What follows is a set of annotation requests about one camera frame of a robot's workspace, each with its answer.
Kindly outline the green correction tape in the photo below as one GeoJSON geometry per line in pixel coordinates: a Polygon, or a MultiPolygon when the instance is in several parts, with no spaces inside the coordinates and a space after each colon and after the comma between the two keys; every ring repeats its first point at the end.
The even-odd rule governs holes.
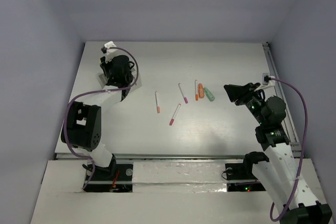
{"type": "Polygon", "coordinates": [[[204,93],[206,97],[209,99],[209,101],[213,102],[215,100],[215,96],[210,92],[210,90],[207,87],[204,87],[204,93]]]}

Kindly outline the white pen orange cap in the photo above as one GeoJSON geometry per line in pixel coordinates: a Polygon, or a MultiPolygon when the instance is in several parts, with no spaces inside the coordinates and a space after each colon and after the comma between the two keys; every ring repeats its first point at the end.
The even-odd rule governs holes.
{"type": "Polygon", "coordinates": [[[195,80],[194,84],[195,84],[195,101],[198,101],[199,100],[199,97],[198,97],[198,81],[195,80]]]}

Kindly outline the white pen coral cap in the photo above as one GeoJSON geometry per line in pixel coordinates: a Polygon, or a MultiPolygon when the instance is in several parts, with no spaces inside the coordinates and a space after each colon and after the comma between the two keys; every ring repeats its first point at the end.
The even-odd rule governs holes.
{"type": "Polygon", "coordinates": [[[155,105],[156,105],[156,112],[160,113],[161,110],[160,110],[160,106],[159,106],[158,92],[157,91],[155,91],[155,105]]]}

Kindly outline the white pen magenta cap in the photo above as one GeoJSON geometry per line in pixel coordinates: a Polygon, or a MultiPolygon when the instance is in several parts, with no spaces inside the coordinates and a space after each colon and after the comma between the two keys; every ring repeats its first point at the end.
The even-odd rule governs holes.
{"type": "Polygon", "coordinates": [[[181,95],[183,97],[183,100],[184,100],[185,104],[188,104],[188,99],[187,99],[187,97],[185,95],[185,92],[184,92],[184,90],[182,88],[182,85],[180,83],[178,84],[178,87],[179,87],[179,90],[181,92],[181,95]]]}

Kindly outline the white pen pink cap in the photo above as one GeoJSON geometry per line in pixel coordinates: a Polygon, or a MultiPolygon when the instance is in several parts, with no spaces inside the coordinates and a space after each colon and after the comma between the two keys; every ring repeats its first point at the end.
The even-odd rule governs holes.
{"type": "Polygon", "coordinates": [[[176,116],[177,116],[177,114],[178,114],[178,112],[179,112],[179,110],[180,110],[180,107],[181,107],[181,104],[179,103],[179,104],[177,105],[177,107],[176,107],[174,113],[173,113],[173,116],[172,116],[170,122],[169,122],[169,126],[172,126],[172,125],[173,125],[173,123],[174,123],[174,121],[175,121],[175,118],[176,118],[176,116]]]}

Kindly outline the orange correction tape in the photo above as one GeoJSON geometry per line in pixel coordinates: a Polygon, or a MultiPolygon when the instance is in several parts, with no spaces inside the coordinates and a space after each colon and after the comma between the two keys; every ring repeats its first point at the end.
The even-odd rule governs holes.
{"type": "Polygon", "coordinates": [[[201,83],[198,84],[198,97],[200,99],[204,98],[204,87],[201,83]]]}

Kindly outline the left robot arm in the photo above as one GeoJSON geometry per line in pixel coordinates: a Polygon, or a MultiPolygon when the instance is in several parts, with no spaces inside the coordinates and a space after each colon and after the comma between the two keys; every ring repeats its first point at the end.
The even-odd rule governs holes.
{"type": "Polygon", "coordinates": [[[137,88],[136,84],[129,88],[136,72],[135,63],[126,55],[115,56],[110,61],[102,57],[100,61],[107,78],[105,92],[92,94],[87,102],[73,102],[60,137],[63,143],[69,143],[92,158],[94,165],[85,166],[86,170],[110,180],[116,176],[117,164],[115,156],[101,143],[102,113],[137,88]]]}

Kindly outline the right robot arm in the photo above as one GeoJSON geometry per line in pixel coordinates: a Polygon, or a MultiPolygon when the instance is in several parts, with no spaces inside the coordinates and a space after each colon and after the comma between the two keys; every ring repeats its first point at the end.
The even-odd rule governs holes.
{"type": "Polygon", "coordinates": [[[277,96],[265,97],[260,83],[244,86],[226,84],[224,89],[232,103],[244,105],[258,122],[255,129],[261,152],[251,152],[241,163],[227,163],[222,177],[227,181],[255,179],[273,200],[271,209],[280,223],[329,223],[332,210],[311,191],[301,175],[303,161],[295,161],[289,138],[282,127],[286,104],[277,96]]]}

